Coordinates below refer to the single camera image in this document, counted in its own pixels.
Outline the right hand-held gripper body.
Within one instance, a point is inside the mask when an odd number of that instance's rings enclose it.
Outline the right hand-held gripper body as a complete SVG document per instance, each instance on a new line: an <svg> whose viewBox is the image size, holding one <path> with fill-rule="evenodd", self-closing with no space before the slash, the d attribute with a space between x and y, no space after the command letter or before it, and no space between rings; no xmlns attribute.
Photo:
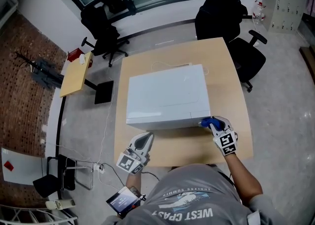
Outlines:
<svg viewBox="0 0 315 225"><path fill-rule="evenodd" d="M223 156L235 153L238 146L238 142L234 143L231 136L226 133L226 130L220 130L220 135L213 138L214 143L220 149Z"/></svg>

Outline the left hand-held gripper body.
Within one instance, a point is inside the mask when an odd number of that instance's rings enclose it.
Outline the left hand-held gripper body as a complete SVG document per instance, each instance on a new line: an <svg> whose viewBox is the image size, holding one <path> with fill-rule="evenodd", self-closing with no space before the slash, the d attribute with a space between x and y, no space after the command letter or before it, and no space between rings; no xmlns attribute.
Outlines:
<svg viewBox="0 0 315 225"><path fill-rule="evenodd" d="M126 150L120 154L116 166L131 175L136 175L149 162L150 145L145 145L143 149L138 149L134 145L129 145Z"/></svg>

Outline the person's right hand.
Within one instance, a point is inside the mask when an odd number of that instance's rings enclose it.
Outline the person's right hand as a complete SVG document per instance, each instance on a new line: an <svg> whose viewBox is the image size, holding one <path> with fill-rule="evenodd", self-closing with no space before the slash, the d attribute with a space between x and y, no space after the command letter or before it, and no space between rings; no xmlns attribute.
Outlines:
<svg viewBox="0 0 315 225"><path fill-rule="evenodd" d="M229 134L233 140L234 143L238 142L238 133L235 132L233 127L228 127L226 130L226 133Z"/></svg>

